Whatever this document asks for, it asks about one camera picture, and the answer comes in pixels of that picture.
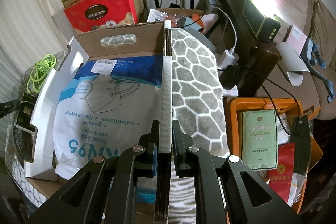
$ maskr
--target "red envelope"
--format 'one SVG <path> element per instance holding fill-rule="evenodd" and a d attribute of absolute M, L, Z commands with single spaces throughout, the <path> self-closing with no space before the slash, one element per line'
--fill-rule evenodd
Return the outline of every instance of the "red envelope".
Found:
<path fill-rule="evenodd" d="M 78 34 L 138 23 L 133 0 L 80 0 L 64 12 Z"/>
<path fill-rule="evenodd" d="M 279 146 L 278 168 L 267 171 L 269 187 L 288 202 L 294 169 L 294 143 Z"/>

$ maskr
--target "white curtain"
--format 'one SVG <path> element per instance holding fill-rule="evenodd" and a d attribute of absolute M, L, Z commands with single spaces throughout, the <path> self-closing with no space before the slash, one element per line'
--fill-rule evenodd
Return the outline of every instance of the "white curtain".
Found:
<path fill-rule="evenodd" d="M 61 0 L 0 0 L 0 102 L 16 98 L 23 73 L 48 53 L 66 48 L 52 15 Z M 0 157 L 4 155 L 8 116 L 0 119 Z"/>

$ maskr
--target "gold logo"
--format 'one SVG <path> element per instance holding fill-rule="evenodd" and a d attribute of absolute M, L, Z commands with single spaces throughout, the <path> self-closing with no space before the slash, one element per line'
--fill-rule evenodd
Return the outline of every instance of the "gold logo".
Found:
<path fill-rule="evenodd" d="M 279 164 L 277 170 L 279 174 L 283 174 L 286 171 L 286 167 L 283 164 Z"/>

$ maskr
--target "screw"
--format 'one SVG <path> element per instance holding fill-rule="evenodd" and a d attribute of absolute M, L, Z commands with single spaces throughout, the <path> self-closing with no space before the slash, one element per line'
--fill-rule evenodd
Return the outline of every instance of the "screw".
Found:
<path fill-rule="evenodd" d="M 141 145 L 133 146 L 133 151 L 134 152 L 141 152 L 142 150 L 143 150 L 143 146 L 141 146 Z"/>
<path fill-rule="evenodd" d="M 101 163 L 103 161 L 104 161 L 104 158 L 102 156 L 95 156 L 93 158 L 93 162 L 96 163 L 96 164 L 99 164 L 99 163 Z"/>
<path fill-rule="evenodd" d="M 233 163 L 237 163 L 239 161 L 239 157 L 237 157 L 236 155 L 231 155 L 229 157 L 229 161 L 231 161 Z"/>
<path fill-rule="evenodd" d="M 190 152 L 197 152 L 200 148 L 197 145 L 191 145 L 189 146 Z"/>

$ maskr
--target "green rope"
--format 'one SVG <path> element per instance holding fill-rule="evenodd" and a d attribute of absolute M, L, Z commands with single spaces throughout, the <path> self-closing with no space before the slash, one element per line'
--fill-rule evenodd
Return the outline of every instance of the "green rope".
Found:
<path fill-rule="evenodd" d="M 35 64 L 35 67 L 30 73 L 30 79 L 27 83 L 28 93 L 40 93 L 48 73 L 56 65 L 56 62 L 57 59 L 54 55 L 47 54 Z"/>

